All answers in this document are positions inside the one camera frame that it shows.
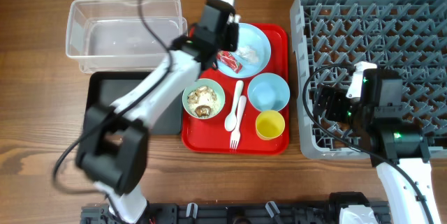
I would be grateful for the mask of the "red snack wrapper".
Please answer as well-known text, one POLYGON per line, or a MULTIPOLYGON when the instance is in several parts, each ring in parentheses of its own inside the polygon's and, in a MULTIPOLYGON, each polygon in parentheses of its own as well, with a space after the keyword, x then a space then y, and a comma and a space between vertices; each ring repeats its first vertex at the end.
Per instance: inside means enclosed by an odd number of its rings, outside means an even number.
POLYGON ((239 73, 242 70, 242 64, 230 52, 220 51, 217 60, 229 67, 234 73, 239 73))

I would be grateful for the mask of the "white tissue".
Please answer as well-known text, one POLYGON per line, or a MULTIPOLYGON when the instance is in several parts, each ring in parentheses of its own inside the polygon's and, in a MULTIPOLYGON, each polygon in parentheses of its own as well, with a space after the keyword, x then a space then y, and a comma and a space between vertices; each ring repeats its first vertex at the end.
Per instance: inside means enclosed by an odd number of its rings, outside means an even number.
POLYGON ((257 64, 259 62, 259 58, 256 51, 252 49, 250 46, 239 47, 235 53, 241 59, 244 59, 250 64, 257 64))

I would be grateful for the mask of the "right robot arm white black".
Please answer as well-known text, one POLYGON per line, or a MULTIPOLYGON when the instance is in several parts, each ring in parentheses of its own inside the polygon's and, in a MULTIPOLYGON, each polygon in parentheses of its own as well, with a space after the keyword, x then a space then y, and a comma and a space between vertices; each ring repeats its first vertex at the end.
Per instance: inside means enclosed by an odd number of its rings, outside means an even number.
POLYGON ((403 80, 394 70, 370 68, 352 80, 360 90, 319 87, 314 107, 305 112, 315 126, 318 117, 347 124, 361 137, 358 151, 369 155, 388 198, 394 223, 440 223, 432 189, 428 142, 421 128, 403 121, 403 80))

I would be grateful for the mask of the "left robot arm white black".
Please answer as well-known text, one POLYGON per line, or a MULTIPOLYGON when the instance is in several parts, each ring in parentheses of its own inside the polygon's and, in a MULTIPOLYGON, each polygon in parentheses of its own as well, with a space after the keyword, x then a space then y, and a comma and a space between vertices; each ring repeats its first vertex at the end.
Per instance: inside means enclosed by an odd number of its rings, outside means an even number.
POLYGON ((236 50, 239 20, 234 0, 206 0, 192 35, 176 38, 156 70, 110 106, 87 110, 75 163, 105 194, 119 222, 138 223, 146 211, 139 182, 147 166, 150 129, 213 66, 218 51, 236 50))

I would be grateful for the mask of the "yellow plastic cup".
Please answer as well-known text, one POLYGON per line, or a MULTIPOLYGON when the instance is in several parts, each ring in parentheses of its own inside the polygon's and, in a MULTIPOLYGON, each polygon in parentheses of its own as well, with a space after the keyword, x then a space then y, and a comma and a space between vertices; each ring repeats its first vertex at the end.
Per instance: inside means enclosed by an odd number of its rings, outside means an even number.
POLYGON ((256 117, 256 134, 262 140, 273 140, 279 137, 285 127, 285 119, 278 111, 267 110, 256 117))

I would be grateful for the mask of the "light blue bowl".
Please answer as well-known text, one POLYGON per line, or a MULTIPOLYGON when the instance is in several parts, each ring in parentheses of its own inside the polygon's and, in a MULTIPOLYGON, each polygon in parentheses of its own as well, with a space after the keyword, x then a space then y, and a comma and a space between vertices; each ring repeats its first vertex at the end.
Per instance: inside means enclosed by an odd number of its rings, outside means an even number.
POLYGON ((251 105, 260 112, 280 111, 290 100, 291 92, 287 81, 274 73, 262 73, 250 81, 247 95, 251 105))

